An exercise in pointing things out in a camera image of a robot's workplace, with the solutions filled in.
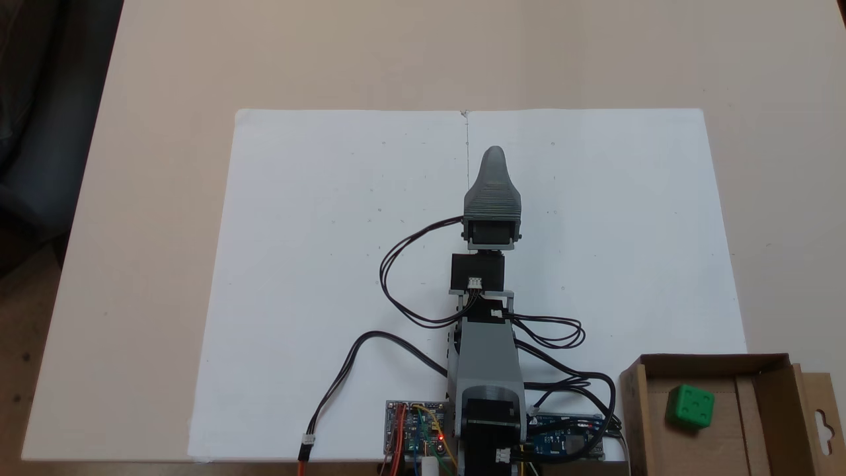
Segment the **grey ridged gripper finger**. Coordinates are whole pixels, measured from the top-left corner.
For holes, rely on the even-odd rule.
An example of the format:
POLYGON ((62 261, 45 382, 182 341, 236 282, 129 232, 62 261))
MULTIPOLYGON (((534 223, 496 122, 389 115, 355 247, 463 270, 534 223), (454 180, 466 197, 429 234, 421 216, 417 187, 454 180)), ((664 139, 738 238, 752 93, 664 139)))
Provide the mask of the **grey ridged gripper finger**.
POLYGON ((463 199, 467 220, 520 220, 521 196, 508 172, 501 147, 489 147, 482 156, 474 184, 463 199))

